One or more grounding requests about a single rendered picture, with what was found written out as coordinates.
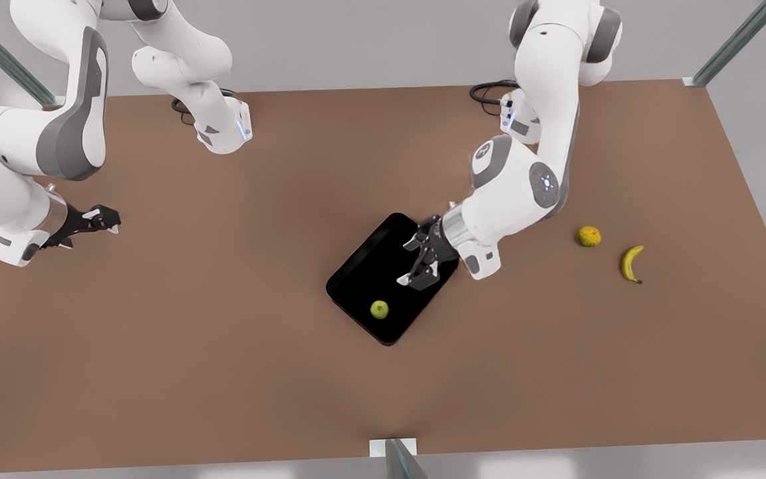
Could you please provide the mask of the black storage box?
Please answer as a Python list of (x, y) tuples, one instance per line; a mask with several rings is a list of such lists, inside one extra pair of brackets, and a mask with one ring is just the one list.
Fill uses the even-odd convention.
[[(401, 339), (459, 266), (456, 261), (442, 263), (438, 282), (422, 291), (398, 284), (396, 279), (407, 273), (418, 257), (417, 250), (402, 248), (417, 229), (417, 223), (407, 215), (392, 213), (327, 281), (332, 302), (381, 345), (395, 345)], [(387, 318), (371, 316), (370, 306), (376, 300), (388, 303)]]

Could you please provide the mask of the silver frame post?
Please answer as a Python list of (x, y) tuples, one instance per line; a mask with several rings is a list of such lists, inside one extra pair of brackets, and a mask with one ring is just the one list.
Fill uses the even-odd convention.
[(386, 479), (429, 479), (416, 458), (415, 438), (370, 440), (370, 457), (385, 458)]
[(762, 0), (720, 48), (690, 77), (681, 78), (685, 88), (705, 88), (766, 26), (766, 0)]
[(27, 68), (22, 65), (9, 51), (0, 43), (0, 70), (6, 73), (10, 79), (31, 95), (45, 111), (52, 111), (64, 105), (63, 96), (55, 96), (48, 90), (42, 82), (39, 81)]

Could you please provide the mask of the yellow banana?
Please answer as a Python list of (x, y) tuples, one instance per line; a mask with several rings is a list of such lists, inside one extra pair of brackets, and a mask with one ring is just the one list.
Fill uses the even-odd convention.
[(644, 251), (643, 245), (636, 245), (627, 249), (620, 259), (620, 272), (624, 279), (630, 280), (636, 284), (642, 284), (642, 280), (636, 278), (633, 271), (633, 261), (636, 256)]

